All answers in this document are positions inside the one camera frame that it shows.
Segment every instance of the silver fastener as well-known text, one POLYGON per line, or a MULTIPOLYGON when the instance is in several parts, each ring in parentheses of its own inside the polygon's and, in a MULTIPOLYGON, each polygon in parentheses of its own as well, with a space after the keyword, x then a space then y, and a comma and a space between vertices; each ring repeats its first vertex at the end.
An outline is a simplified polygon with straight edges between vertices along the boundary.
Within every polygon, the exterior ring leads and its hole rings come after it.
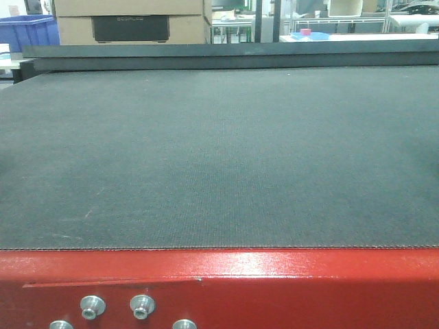
POLYGON ((136 319, 144 320, 154 312, 156 302, 150 296, 137 295, 131 299, 130 308, 136 319))
POLYGON ((197 329, 197 325, 191 320, 181 319, 172 325, 172 329, 197 329))
POLYGON ((56 320, 49 324, 49 329, 73 329, 73 326, 67 321, 56 320))
POLYGON ((81 300, 82 317, 94 320, 105 311, 105 302, 97 296, 86 296, 81 300))

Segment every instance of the blue plastic crate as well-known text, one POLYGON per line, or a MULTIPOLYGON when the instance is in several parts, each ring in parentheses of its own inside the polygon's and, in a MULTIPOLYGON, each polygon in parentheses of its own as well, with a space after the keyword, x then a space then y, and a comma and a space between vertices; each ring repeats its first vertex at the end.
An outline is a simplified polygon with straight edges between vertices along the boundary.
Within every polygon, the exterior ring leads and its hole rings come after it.
POLYGON ((58 25, 52 15, 6 17, 0 19, 0 43, 9 43, 12 53, 26 45, 59 45, 58 25))

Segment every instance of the gray felt surface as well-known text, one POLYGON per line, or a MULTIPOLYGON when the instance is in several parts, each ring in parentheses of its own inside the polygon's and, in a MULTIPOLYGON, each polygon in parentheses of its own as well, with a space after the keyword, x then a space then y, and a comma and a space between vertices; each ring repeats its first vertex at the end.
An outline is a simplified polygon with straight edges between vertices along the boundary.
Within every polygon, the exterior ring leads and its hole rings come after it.
POLYGON ((0 249, 438 246, 438 77, 27 80, 0 91, 0 249))

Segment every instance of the red machine edge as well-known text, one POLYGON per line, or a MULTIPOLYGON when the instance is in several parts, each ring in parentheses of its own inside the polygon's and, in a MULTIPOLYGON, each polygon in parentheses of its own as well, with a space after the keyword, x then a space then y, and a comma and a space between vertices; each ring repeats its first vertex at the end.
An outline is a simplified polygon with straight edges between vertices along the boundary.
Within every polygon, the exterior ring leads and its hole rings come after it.
POLYGON ((0 252, 0 328, 439 328, 439 249, 0 252), (130 299, 155 311, 133 317, 130 299), (81 316, 80 300, 105 312, 81 316))

